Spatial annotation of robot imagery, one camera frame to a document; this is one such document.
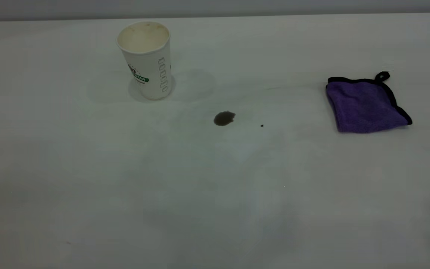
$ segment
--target purple microfiber towel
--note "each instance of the purple microfiber towel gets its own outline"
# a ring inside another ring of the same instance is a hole
[[[381,72],[374,80],[329,78],[326,94],[333,106],[340,132],[372,133],[411,125],[392,90],[383,83],[390,77]]]

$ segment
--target wall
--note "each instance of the wall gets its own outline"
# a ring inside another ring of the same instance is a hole
[[[430,0],[0,0],[0,20],[430,12]]]

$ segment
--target white table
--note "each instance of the white table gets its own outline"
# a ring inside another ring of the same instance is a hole
[[[0,22],[0,269],[430,268],[430,14],[160,19],[159,102],[134,21]],[[338,133],[382,70],[414,124]]]

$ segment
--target coffee stain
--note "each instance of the coffee stain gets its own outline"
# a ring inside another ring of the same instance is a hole
[[[218,126],[225,126],[229,123],[233,122],[233,118],[235,117],[235,113],[225,111],[220,112],[215,116],[214,123]]]

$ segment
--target white paper cup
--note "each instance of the white paper cup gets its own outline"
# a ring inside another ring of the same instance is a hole
[[[158,22],[137,22],[124,28],[117,45],[140,85],[141,94],[151,100],[172,91],[170,32]]]

